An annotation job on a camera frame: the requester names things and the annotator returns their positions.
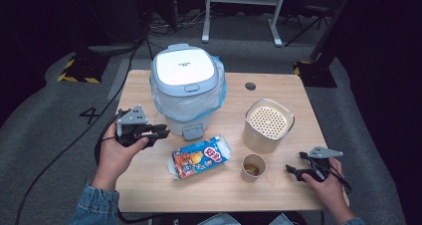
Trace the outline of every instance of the table top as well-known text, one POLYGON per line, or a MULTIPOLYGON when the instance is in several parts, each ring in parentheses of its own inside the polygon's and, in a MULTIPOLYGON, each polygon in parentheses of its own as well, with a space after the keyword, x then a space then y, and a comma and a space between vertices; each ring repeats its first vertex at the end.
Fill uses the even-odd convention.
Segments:
MULTIPOLYGON (((151 97, 149 73, 129 72, 118 109, 128 110, 141 105, 149 123, 165 123, 151 97)), ((281 211, 319 210, 319 202, 311 188, 297 182, 286 172, 286 164, 298 169, 308 168, 299 152, 315 146, 326 147, 317 118, 302 84, 295 75, 226 73, 227 97, 224 105, 211 114, 210 126, 202 139, 215 135, 226 138, 232 158, 225 163, 177 180, 168 172, 166 162, 171 151, 192 142, 170 134, 154 147, 141 151, 129 169, 119 178, 122 212, 219 212, 219 211, 281 211), (246 83, 254 83, 249 91, 246 83), (242 140, 246 111, 258 99, 271 99, 290 110, 295 124, 276 151, 261 154, 267 171, 253 183, 241 178, 242 159, 250 150, 242 140)))

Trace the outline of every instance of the blue snack box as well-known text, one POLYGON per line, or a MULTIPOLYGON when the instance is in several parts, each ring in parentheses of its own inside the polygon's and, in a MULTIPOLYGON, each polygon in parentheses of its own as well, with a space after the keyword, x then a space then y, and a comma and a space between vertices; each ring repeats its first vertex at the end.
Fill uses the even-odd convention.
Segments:
POLYGON ((192 143, 172 151, 170 173, 185 178, 213 168, 231 158, 231 150, 222 136, 192 143))

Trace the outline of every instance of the brown liquid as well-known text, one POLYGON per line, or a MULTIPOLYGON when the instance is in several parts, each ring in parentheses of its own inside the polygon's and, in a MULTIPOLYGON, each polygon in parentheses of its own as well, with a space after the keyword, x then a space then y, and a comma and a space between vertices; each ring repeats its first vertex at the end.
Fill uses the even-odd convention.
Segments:
POLYGON ((251 174, 252 176, 260 175, 260 169, 254 164, 248 163, 248 164, 243 165, 243 167, 245 168, 245 171, 251 174))

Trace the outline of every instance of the person's left hand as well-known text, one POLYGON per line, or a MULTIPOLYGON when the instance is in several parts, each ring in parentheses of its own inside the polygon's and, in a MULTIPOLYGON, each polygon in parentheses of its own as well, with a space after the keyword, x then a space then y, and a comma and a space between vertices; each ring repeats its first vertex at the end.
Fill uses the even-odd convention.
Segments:
POLYGON ((124 147, 115 140, 116 123, 113 122, 103 137, 99 168, 92 187, 106 191, 115 191, 117 179, 128 169, 133 157, 143 150, 148 138, 143 137, 129 147, 124 147))

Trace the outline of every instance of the person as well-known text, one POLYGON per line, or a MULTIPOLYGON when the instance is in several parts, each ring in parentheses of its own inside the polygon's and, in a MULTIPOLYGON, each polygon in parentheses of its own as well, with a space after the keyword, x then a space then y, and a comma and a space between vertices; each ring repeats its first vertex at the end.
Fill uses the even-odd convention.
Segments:
MULTIPOLYGON (((111 139, 115 137, 115 130, 116 124, 114 122, 105 132, 97 173, 91 185, 85 187, 77 209, 68 223, 69 225, 118 224, 118 192, 115 191, 117 179, 128 169, 133 157, 143 150, 148 143, 148 138, 143 137, 135 144, 124 147, 115 139, 111 139)), ((342 174, 341 163, 337 159, 330 158, 329 162, 333 168, 342 174)), ((308 174, 303 174, 302 177, 315 191, 319 200, 327 207, 337 224, 365 224, 347 206, 343 197, 342 185, 336 177, 329 175, 324 182, 317 182, 308 174)), ((224 221, 229 221, 230 224, 240 224, 227 213, 217 214, 201 224, 228 224, 224 221)), ((285 224, 282 222, 290 221, 282 214, 271 224, 285 224)))

